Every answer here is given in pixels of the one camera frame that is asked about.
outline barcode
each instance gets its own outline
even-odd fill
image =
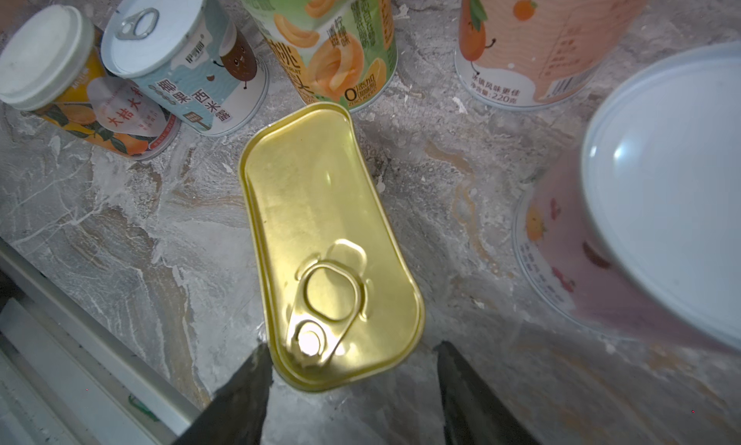
[[[546,93],[543,99],[560,96],[564,93],[568,93],[574,88],[578,88],[579,86],[586,83],[590,78],[592,78],[592,75],[594,75],[594,72],[596,70],[597,66],[592,67],[591,69],[587,69],[580,74],[571,75],[570,77],[562,78],[560,80],[552,82],[551,87],[548,88],[548,93]]]
[[[193,51],[190,52],[188,56],[185,56],[185,60],[188,61],[189,64],[192,64],[193,61],[198,59],[199,54],[201,51],[203,51],[203,42],[199,41],[195,48],[193,48]]]

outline pink can label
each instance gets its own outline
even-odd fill
[[[515,253],[536,291],[573,320],[610,335],[721,347],[628,280],[590,227],[579,186],[576,148],[520,202]]]
[[[594,76],[648,0],[462,0],[456,69],[494,104],[565,99]]]

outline canned fruit can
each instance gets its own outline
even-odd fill
[[[123,0],[103,61],[202,135],[244,125],[267,94],[267,68],[218,0]]]
[[[577,93],[649,0],[462,0],[455,65],[477,99],[528,109]]]
[[[348,111],[315,103],[275,122],[239,169],[278,373],[322,391],[400,363],[425,307]]]
[[[610,335],[741,349],[739,102],[741,42],[659,61],[607,98],[515,215],[547,302]]]
[[[356,111],[396,70],[391,0],[242,0],[307,104]]]
[[[71,6],[37,13],[3,51],[0,99],[117,154],[153,157],[175,137],[179,121],[133,83],[108,76],[100,38]]]

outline can lid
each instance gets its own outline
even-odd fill
[[[261,130],[240,179],[280,375],[320,391],[400,363],[425,306],[347,110],[315,103]]]
[[[101,56],[108,70],[140,77],[169,61],[198,27],[206,0],[123,0],[108,21]]]
[[[633,281],[741,349],[741,42],[659,61],[607,98],[582,147],[589,215]]]
[[[93,36],[93,23],[72,6],[34,14],[0,54],[0,100],[23,111],[52,102],[85,66]]]

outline green can label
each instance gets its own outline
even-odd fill
[[[350,110],[396,69],[391,0],[242,0],[306,104]]]

